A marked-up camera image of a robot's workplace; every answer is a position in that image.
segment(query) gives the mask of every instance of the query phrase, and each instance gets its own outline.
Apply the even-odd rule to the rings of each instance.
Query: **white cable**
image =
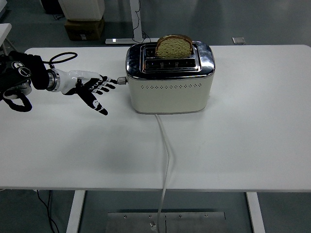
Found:
[[[167,136],[166,136],[166,133],[165,133],[165,130],[164,130],[161,118],[157,114],[155,114],[155,117],[156,117],[157,122],[159,124],[160,130],[161,130],[161,134],[162,134],[162,137],[163,137],[163,140],[164,140],[165,148],[166,148],[166,151],[167,151],[167,156],[168,156],[168,162],[167,162],[167,167],[166,167],[166,172],[165,172],[165,181],[164,181],[164,185],[163,185],[162,197],[161,197],[160,207],[159,207],[159,210],[157,212],[157,217],[156,217],[157,232],[160,233],[160,229],[159,229],[160,214],[161,214],[161,211],[162,211],[162,206],[163,206],[163,202],[164,202],[164,196],[165,196],[167,182],[168,182],[168,177],[169,177],[171,152],[170,152],[170,147],[169,147],[169,144],[168,144]]]

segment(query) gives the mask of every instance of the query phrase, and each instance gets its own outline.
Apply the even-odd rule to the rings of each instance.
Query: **toaster lever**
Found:
[[[117,82],[119,85],[125,85],[127,83],[126,77],[119,77]]]

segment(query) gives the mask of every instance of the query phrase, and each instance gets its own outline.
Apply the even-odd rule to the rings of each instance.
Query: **gray floor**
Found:
[[[106,46],[106,38],[131,38],[128,0],[106,0],[105,28],[100,40],[70,41],[65,19],[45,13],[39,0],[8,0],[1,23],[11,23],[8,38],[20,52],[33,47]],[[142,29],[150,37],[180,33],[209,45],[232,45],[243,36],[247,44],[311,46],[311,1],[306,0],[141,0]],[[66,232],[73,191],[52,193],[52,218]],[[42,198],[47,201],[47,191]],[[104,232],[107,212],[154,210],[159,192],[87,192],[80,232]],[[310,193],[260,193],[267,233],[311,231]],[[229,232],[250,233],[243,193],[168,192],[168,210],[225,212]],[[33,190],[0,192],[0,232],[51,232],[46,209]]]

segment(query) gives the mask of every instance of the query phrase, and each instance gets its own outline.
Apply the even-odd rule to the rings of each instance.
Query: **bread slice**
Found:
[[[186,58],[193,53],[192,40],[185,35],[166,35],[158,39],[155,55],[162,59]]]

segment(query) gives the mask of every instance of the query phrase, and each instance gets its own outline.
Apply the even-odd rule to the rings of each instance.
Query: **cream toaster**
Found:
[[[142,114],[177,114],[205,108],[215,73],[211,48],[194,41],[193,54],[159,59],[156,43],[136,44],[126,55],[126,78],[133,108]]]

